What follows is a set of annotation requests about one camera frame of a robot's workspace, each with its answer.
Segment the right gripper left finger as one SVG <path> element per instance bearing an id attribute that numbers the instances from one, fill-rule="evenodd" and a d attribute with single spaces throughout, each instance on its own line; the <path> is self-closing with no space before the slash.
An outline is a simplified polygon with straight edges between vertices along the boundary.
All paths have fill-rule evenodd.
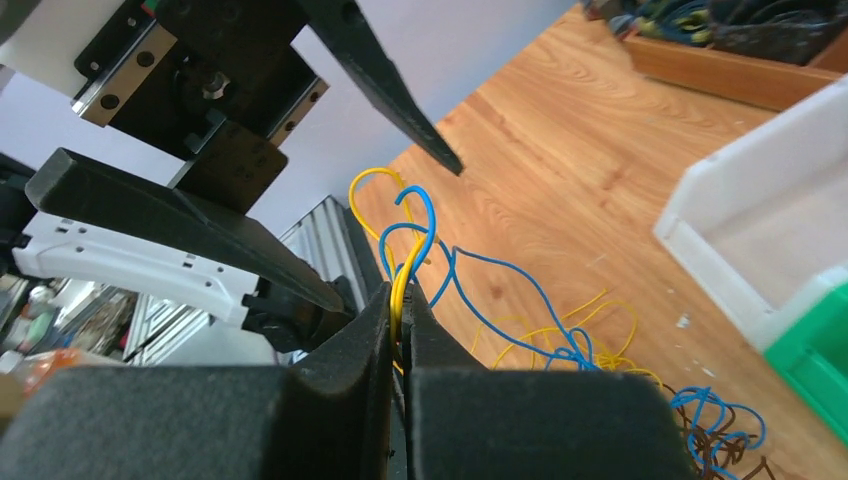
<path id="1" fill-rule="evenodd" d="M 390 288 L 296 364 L 74 366 L 1 440 L 5 479 L 383 479 Z"/>

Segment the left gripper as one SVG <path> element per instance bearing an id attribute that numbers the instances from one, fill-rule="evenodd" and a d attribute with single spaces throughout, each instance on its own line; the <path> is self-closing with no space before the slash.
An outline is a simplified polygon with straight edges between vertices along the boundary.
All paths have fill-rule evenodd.
<path id="1" fill-rule="evenodd" d="M 384 118 L 461 175 L 357 2 L 122 1 L 75 58 L 85 83 L 74 110 L 179 159 L 177 190 L 59 148 L 26 183 L 27 198 L 343 311 L 333 287 L 242 215 L 287 166 L 281 144 L 327 90 L 292 45 L 307 24 Z"/>

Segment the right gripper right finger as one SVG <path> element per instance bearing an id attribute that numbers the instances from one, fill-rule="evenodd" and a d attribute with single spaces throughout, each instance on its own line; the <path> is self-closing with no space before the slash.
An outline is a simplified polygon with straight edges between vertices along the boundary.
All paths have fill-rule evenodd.
<path id="1" fill-rule="evenodd" d="M 436 320 L 403 307 L 408 471 L 414 479 L 691 479 L 672 410 L 628 373 L 491 370 Z"/>

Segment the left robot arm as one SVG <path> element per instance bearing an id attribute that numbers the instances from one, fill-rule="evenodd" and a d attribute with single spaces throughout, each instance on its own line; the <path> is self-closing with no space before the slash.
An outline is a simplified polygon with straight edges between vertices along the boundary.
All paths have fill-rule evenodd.
<path id="1" fill-rule="evenodd" d="M 176 157 L 166 185 L 66 147 L 1 162 L 1 269 L 168 296 L 312 350 L 358 312 L 249 212 L 327 90 L 293 48 L 312 30 L 373 107 L 444 168 L 426 118 L 355 1 L 5 1 L 1 63 L 74 113 Z"/>

